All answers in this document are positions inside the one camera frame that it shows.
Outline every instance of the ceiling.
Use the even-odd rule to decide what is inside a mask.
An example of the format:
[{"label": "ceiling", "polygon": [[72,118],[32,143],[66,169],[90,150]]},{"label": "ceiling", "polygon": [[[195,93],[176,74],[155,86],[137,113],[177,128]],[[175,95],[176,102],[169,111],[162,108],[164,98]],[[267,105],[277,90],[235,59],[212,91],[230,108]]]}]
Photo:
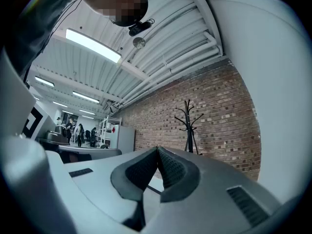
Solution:
[{"label": "ceiling", "polygon": [[[148,1],[149,8],[142,21],[153,18],[155,23],[136,36],[146,41],[140,50],[133,46],[134,38],[129,36],[127,28],[113,25],[82,1],[61,23],[44,52],[31,66],[28,82],[40,93],[40,99],[65,104],[68,106],[66,110],[78,115],[79,109],[85,109],[95,113],[95,118],[103,119],[111,109],[116,110],[113,105],[163,67],[165,61],[170,63],[206,44],[204,31],[215,34],[211,32],[205,15],[203,17],[200,13],[197,0]],[[65,15],[74,10],[78,2]],[[112,63],[83,46],[75,45],[65,38],[67,28],[114,49],[121,54],[122,61]],[[53,82],[54,88],[36,81],[35,76]],[[100,104],[76,97],[73,91],[98,99]]]}]

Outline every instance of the white wall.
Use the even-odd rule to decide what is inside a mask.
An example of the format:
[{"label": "white wall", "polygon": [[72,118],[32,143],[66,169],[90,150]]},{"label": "white wall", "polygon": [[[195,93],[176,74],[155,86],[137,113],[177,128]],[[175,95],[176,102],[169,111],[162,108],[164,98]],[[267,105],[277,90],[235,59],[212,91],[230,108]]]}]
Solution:
[{"label": "white wall", "polygon": [[312,51],[279,0],[209,0],[225,54],[253,99],[261,131],[258,182],[281,202],[302,193],[312,161]]},{"label": "white wall", "polygon": [[37,100],[36,103],[51,117],[54,123],[61,116],[61,110],[53,103]]},{"label": "white wall", "polygon": [[36,89],[34,89],[33,86],[29,87],[29,92],[32,93],[37,98],[42,98],[41,94]]},{"label": "white wall", "polygon": [[77,125],[82,124],[84,131],[91,130],[96,127],[98,130],[98,120],[88,119],[82,116],[79,116],[77,119]]}]

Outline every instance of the black grille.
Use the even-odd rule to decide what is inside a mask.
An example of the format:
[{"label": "black grille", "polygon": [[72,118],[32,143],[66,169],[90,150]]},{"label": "black grille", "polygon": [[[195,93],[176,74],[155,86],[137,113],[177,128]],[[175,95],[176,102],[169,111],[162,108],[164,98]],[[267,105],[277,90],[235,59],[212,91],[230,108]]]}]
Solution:
[{"label": "black grille", "polygon": [[181,162],[159,151],[158,168],[163,179],[164,189],[178,183],[185,176],[185,168]]},{"label": "black grille", "polygon": [[156,169],[157,152],[154,151],[139,162],[128,167],[126,170],[126,176],[133,184],[144,191],[148,186],[148,183],[151,181]]},{"label": "black grille", "polygon": [[91,172],[93,171],[90,168],[86,168],[86,169],[82,169],[79,171],[70,172],[69,175],[70,177],[77,177],[77,176],[81,176],[81,175],[88,174]]},{"label": "black grille", "polygon": [[227,190],[252,227],[266,220],[268,214],[241,187]]}]

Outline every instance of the black slot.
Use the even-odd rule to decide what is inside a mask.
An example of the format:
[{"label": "black slot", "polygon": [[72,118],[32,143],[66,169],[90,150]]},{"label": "black slot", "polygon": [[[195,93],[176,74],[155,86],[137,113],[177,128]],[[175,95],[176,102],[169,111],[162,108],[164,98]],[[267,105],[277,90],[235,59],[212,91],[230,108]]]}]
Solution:
[{"label": "black slot", "polygon": [[70,177],[77,177],[77,176],[81,176],[81,175],[88,174],[91,172],[93,171],[90,168],[86,168],[86,169],[70,172],[69,175]]},{"label": "black slot", "polygon": [[243,188],[234,187],[228,189],[227,192],[252,227],[255,227],[269,217]]}]

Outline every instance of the metal shelving unit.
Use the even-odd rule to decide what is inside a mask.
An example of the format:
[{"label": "metal shelving unit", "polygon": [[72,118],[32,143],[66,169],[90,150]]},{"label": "metal shelving unit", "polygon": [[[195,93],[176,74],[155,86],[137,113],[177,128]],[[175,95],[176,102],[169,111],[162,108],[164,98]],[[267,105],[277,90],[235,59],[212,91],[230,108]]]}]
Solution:
[{"label": "metal shelving unit", "polygon": [[113,117],[109,117],[109,115],[100,123],[100,136],[101,136],[101,144],[102,144],[102,139],[106,140],[106,134],[111,132],[110,129],[107,128],[108,123],[113,124],[113,125],[119,125],[121,126],[121,120],[122,118],[113,118]]}]

